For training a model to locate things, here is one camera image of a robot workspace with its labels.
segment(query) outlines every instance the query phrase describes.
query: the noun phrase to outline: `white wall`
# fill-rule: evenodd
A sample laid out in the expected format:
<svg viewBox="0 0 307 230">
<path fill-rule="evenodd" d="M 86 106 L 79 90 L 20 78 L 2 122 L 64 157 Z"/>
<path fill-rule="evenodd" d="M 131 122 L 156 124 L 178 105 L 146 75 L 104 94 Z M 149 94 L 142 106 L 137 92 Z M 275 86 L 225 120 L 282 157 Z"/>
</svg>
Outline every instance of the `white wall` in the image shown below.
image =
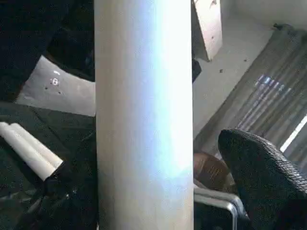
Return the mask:
<svg viewBox="0 0 307 230">
<path fill-rule="evenodd" d="M 194 137 L 222 105 L 272 35 L 270 27 L 238 14 L 223 21 L 223 47 L 212 62 L 199 60 L 202 73 L 193 84 Z"/>
<path fill-rule="evenodd" d="M 287 23 L 307 29 L 306 0 L 236 0 L 236 6 L 241 13 L 266 25 Z"/>
</svg>

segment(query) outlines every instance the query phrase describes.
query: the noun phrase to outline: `black cloth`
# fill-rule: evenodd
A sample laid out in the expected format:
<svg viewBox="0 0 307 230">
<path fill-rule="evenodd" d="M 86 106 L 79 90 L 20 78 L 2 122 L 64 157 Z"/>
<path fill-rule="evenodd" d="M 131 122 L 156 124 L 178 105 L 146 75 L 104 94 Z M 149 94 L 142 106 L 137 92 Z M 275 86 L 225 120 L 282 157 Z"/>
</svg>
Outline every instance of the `black cloth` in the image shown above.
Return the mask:
<svg viewBox="0 0 307 230">
<path fill-rule="evenodd" d="M 0 99 L 12 100 L 74 0 L 0 1 Z"/>
<path fill-rule="evenodd" d="M 98 196 L 94 118 L 0 103 L 0 121 L 19 123 L 69 165 L 78 187 L 78 199 L 82 204 L 79 210 L 71 210 L 71 227 L 95 230 Z M 40 178 L 3 139 L 0 139 L 0 175 L 0 197 L 14 195 L 20 191 L 32 193 L 43 186 Z M 1 208 L 0 202 L 0 229 L 9 229 L 1 226 L 6 218 L 1 215 Z M 81 213 L 83 217 L 78 226 L 74 226 L 74 211 L 79 215 Z"/>
</svg>

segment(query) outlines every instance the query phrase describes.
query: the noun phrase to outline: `white tube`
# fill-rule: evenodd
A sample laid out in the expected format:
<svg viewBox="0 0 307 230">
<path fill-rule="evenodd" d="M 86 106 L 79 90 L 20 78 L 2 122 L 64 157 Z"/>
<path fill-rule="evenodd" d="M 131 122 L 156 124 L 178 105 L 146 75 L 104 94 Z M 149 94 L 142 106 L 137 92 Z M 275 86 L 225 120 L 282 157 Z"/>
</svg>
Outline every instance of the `white tube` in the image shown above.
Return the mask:
<svg viewBox="0 0 307 230">
<path fill-rule="evenodd" d="M 193 229 L 188 0 L 95 0 L 100 229 Z"/>
<path fill-rule="evenodd" d="M 63 160 L 54 154 L 50 149 L 43 145 L 39 140 L 33 137 L 27 130 L 17 123 L 11 124 L 13 130 L 21 135 L 34 149 L 36 149 L 40 155 L 42 155 L 54 168 L 58 168 Z"/>
<path fill-rule="evenodd" d="M 0 122 L 0 136 L 43 181 L 56 169 L 7 123 Z"/>
</svg>

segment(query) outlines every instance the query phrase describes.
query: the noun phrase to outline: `black mesh chair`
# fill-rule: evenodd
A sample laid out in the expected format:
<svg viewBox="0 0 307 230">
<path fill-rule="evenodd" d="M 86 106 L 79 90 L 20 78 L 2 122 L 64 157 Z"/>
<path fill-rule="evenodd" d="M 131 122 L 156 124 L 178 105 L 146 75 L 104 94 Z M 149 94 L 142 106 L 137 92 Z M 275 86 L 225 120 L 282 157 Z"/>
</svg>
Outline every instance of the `black mesh chair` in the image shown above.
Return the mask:
<svg viewBox="0 0 307 230">
<path fill-rule="evenodd" d="M 256 230 L 306 229 L 307 180 L 270 142 L 223 130 L 219 150 Z"/>
</svg>

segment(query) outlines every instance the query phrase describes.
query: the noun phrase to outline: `brown object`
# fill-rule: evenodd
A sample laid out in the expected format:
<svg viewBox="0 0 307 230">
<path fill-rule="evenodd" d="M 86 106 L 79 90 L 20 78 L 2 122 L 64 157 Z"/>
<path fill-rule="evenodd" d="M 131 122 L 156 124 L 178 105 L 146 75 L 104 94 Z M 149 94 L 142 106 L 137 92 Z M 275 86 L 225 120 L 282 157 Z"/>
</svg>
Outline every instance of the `brown object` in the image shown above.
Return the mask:
<svg viewBox="0 0 307 230">
<path fill-rule="evenodd" d="M 216 157 L 198 152 L 193 155 L 194 179 L 205 187 L 222 191 L 229 174 L 227 166 Z"/>
</svg>

